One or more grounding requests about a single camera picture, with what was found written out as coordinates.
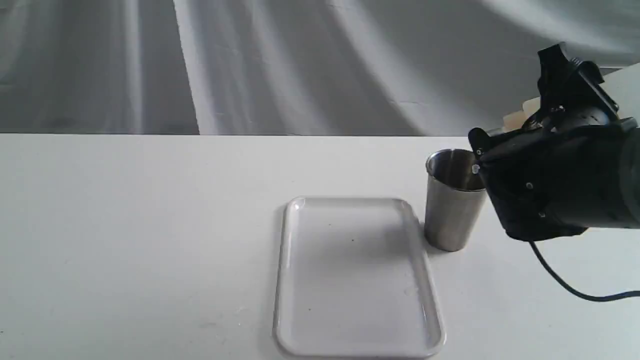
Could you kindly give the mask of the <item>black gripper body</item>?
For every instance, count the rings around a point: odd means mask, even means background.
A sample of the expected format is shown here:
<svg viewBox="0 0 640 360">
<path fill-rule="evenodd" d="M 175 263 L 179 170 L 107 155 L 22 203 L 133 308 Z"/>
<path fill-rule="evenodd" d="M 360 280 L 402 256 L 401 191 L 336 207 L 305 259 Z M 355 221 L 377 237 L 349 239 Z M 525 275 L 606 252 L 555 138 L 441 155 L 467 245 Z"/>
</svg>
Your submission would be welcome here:
<svg viewBox="0 0 640 360">
<path fill-rule="evenodd" d="M 562 42 L 537 55 L 540 107 L 518 129 L 544 137 L 523 156 L 476 159 L 503 229 L 524 242 L 638 229 L 638 121 L 618 116 L 594 62 L 570 57 Z"/>
</svg>

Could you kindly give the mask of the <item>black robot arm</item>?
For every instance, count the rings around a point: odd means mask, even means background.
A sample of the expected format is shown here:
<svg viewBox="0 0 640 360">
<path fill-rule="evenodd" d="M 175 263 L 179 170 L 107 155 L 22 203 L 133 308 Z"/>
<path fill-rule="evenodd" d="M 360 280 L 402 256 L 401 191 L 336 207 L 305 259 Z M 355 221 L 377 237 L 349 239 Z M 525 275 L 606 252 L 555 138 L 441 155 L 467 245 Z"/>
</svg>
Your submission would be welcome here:
<svg viewBox="0 0 640 360">
<path fill-rule="evenodd" d="M 538 52 L 539 109 L 515 130 L 468 133 L 506 234 L 523 242 L 639 228 L 639 126 L 621 118 L 592 61 Z"/>
</svg>

